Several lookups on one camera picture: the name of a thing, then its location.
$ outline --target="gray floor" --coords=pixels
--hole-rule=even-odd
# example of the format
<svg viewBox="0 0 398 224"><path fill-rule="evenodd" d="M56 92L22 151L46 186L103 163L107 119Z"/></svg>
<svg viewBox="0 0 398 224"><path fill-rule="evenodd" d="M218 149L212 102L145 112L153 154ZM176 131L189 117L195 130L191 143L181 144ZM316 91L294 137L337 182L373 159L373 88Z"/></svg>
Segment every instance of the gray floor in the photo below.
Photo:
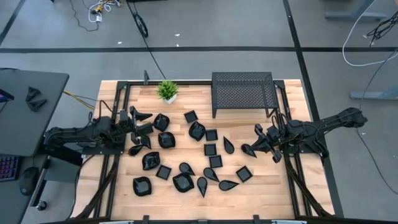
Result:
<svg viewBox="0 0 398 224"><path fill-rule="evenodd" d="M72 0L84 26L87 11L81 1ZM95 1L86 1L86 5ZM359 1L290 0L302 47L341 47L352 22L328 21L326 11L352 9ZM0 29L16 7L14 1L0 1ZM273 46L292 47L293 42L282 1L278 0L169 0L137 3L149 27L151 47L183 46ZM388 16L398 10L392 1L377 1L374 12ZM77 27L67 0L26 0L1 48L144 47L128 7L113 7L104 14L98 32ZM365 47L368 33L377 23L358 24L350 47ZM375 46L397 45L395 28ZM348 60L365 63L389 53L348 53ZM215 71L271 71L274 78L301 78L295 52L156 52L160 67L169 79L210 78ZM348 97L362 90L376 66L347 65L341 53L304 53L320 116L358 106ZM70 74L67 90L95 98L101 80L141 79L144 70L152 79L161 78L148 53L0 54L0 67L64 72ZM380 71L370 90L385 90L398 82L397 63L390 61ZM398 190L397 105L393 101L365 101L369 122L360 130L390 185ZM83 126L88 110L63 96L50 126ZM398 220L398 196L378 176L366 148L353 129L332 131L326 137L343 210L349 218ZM43 198L48 210L28 209L23 223L64 219L72 205L73 185L51 182Z"/></svg>

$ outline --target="green plant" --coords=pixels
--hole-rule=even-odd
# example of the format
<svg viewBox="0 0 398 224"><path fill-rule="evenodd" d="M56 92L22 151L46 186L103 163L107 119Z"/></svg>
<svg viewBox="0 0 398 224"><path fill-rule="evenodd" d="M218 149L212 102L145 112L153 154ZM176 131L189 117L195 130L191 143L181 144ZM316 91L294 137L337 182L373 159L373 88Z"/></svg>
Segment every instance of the green plant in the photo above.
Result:
<svg viewBox="0 0 398 224"><path fill-rule="evenodd" d="M178 92L178 85L170 80L163 80L157 87L157 95L160 99L169 100Z"/></svg>

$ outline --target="wooden tabletop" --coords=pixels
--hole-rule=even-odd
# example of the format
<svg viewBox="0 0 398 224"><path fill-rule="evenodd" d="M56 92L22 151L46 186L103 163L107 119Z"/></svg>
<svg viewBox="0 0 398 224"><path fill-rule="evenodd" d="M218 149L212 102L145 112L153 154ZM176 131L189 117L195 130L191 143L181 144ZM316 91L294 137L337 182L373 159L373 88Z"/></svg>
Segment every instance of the wooden tabletop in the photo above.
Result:
<svg viewBox="0 0 398 224"><path fill-rule="evenodd" d="M116 84L117 81L102 81L98 100L112 105ZM309 121L310 115L300 80L285 80L285 85L293 119ZM260 123L264 130L272 125L271 119L266 118L264 109L218 110L216 119L213 119L210 85L180 86L177 100L171 105L158 99L155 91L156 86L133 86L128 107L134 105L141 113L154 114L143 123L153 122L158 113L168 116L170 125L166 131L174 134L176 147L162 149L157 140L160 131L155 129L154 133L149 135L152 150L144 148L138 155L131 157L127 152L133 143L128 136L125 153L119 163L112 220L142 220L144 215L149 215L151 220L252 219L253 215L259 215L261 219L294 217L284 161L275 164L271 153L257 152L257 158L254 158L240 150L242 144L252 144L257 139L254 133L256 123ZM278 97L279 103L282 104L279 93ZM191 110L196 111L198 122L206 129L217 129L218 141L206 142L204 137L196 142L188 135L190 124L187 124L183 114ZM110 112L103 107L102 115L110 116ZM225 152L223 136L234 144L234 154ZM208 179L206 196L203 198L196 182L197 178L203 176L204 168L210 166L208 158L204 155L205 143L216 143L217 153L222 156L223 167L215 168L218 178L240 184L230 191L223 192L218 188L217 182ZM148 171L142 170L142 157L154 151L160 152L162 165L172 168L168 180L155 176L158 167ZM302 154L301 159L308 189L326 211L334 213L319 156ZM73 217L83 210L96 192L102 162L103 156L97 155L82 168ZM192 178L195 188L184 194L178 192L172 182L172 177L180 173L178 166L181 162L189 163L196 174ZM241 183L235 174L242 166L247 166L254 175L245 183ZM152 195L135 195L132 180L141 176L150 179ZM305 214L298 187L296 191L301 214ZM107 198L108 192L103 197L101 215L104 215Z"/></svg>

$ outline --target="black square block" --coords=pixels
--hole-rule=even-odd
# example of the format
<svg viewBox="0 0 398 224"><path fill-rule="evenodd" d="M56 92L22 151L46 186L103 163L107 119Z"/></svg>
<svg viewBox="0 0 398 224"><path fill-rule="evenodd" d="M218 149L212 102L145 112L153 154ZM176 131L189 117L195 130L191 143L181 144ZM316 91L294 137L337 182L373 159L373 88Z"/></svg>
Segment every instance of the black square block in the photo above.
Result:
<svg viewBox="0 0 398 224"><path fill-rule="evenodd" d="M238 175L239 179L242 180L243 183L245 183L247 180L249 180L253 175L250 173L250 170L248 167L244 166L240 168L238 171L236 171L236 174Z"/></svg>
<svg viewBox="0 0 398 224"><path fill-rule="evenodd" d="M206 141L215 141L217 139L217 129L206 130Z"/></svg>
<svg viewBox="0 0 398 224"><path fill-rule="evenodd" d="M205 144L205 156L217 155L216 144Z"/></svg>
<svg viewBox="0 0 398 224"><path fill-rule="evenodd" d="M187 120L187 123L194 122L198 119L195 111L189 111L189 112L185 113L184 116L185 116L185 119Z"/></svg>
<svg viewBox="0 0 398 224"><path fill-rule="evenodd" d="M221 156L210 156L209 157L210 161L210 167L211 168L219 168L223 166L223 161L221 160Z"/></svg>
<svg viewBox="0 0 398 224"><path fill-rule="evenodd" d="M169 178L171 171L172 171L171 168L168 168L167 166L160 165L159 170L156 173L156 176L161 179L167 180Z"/></svg>

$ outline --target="computer mouse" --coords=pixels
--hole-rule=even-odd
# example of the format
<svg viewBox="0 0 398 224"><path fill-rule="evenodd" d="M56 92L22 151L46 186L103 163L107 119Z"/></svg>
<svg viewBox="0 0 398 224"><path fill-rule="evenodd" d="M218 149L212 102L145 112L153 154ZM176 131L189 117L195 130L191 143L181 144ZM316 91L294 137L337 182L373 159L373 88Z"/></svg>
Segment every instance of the computer mouse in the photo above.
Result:
<svg viewBox="0 0 398 224"><path fill-rule="evenodd" d="M19 179L19 190L22 195L30 196L36 188L37 179L39 178L39 169L30 167L23 171Z"/></svg>

